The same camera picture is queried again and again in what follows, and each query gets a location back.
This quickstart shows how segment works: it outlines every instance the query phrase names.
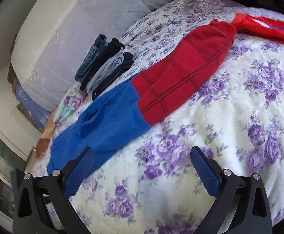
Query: wrinkled sheet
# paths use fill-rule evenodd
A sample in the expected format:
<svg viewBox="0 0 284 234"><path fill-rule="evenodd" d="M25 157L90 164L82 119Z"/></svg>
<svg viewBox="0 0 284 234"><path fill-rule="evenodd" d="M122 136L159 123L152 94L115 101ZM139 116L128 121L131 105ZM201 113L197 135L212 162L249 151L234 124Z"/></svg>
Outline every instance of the wrinkled sheet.
<svg viewBox="0 0 284 234"><path fill-rule="evenodd" d="M38 0L11 56L29 96L52 111L99 34L120 38L136 21L173 0Z"/></svg>
<svg viewBox="0 0 284 234"><path fill-rule="evenodd" d="M284 15L229 1L175 0L125 33L125 51L135 62L107 91L163 59L193 28L214 18L230 22L236 12L284 21ZM55 136L91 102L86 99ZM92 233L190 234L214 202L190 163L194 145L236 175L260 173L273 224L284 218L284 45L236 35L210 80L86 178L70 201ZM35 164L35 176L46 175L49 154Z"/></svg>

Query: red fabric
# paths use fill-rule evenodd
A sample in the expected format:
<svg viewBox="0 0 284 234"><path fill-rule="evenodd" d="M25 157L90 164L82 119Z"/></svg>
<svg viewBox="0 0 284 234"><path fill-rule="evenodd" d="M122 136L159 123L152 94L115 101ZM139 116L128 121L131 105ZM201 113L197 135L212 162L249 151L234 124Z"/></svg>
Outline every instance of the red fabric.
<svg viewBox="0 0 284 234"><path fill-rule="evenodd" d="M151 126L180 107L213 75L235 34L226 22L199 26L170 55L131 80L141 96L138 107Z"/></svg>
<svg viewBox="0 0 284 234"><path fill-rule="evenodd" d="M273 27L284 28L284 22L265 17L252 17L250 15L240 13L236 14L231 25L234 26L236 31L239 33L249 33L253 36L262 37L284 44L283 30L267 28L255 22L253 19L257 19Z"/></svg>

